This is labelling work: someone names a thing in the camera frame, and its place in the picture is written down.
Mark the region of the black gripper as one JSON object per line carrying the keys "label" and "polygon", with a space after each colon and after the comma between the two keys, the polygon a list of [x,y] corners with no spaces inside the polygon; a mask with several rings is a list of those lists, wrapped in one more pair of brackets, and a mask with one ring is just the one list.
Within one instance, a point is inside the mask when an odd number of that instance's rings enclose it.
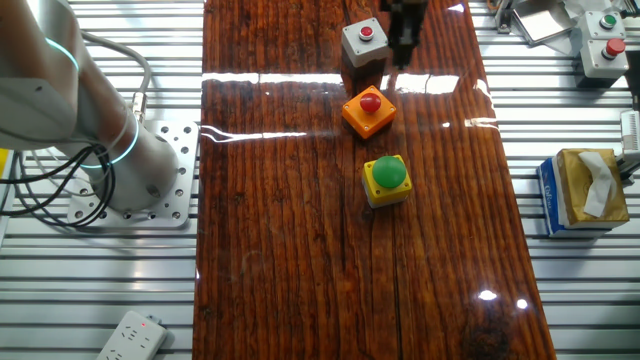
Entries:
{"label": "black gripper", "polygon": [[406,69],[414,48],[419,44],[419,32],[425,17],[428,0],[381,0],[380,10],[390,16],[388,44],[392,65]]}

